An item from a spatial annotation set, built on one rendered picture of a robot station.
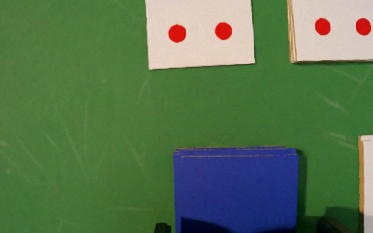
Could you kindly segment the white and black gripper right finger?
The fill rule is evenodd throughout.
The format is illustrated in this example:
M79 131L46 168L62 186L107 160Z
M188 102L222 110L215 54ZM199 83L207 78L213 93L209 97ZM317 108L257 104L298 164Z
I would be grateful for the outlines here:
M317 221L316 233L355 233L333 217L321 217Z

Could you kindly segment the green felt card mat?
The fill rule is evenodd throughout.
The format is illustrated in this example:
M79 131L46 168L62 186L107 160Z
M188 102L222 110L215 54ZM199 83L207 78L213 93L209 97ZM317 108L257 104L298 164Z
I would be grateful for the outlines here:
M146 0L0 0L0 233L175 233L176 148L296 148L296 233L359 233L373 62L290 63L286 0L250 0L255 64L149 69Z

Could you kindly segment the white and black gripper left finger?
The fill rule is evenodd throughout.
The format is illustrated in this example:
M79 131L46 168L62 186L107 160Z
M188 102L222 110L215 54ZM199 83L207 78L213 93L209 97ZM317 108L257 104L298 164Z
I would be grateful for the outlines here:
M171 233L171 226L167 226L167 223L157 223L154 233Z

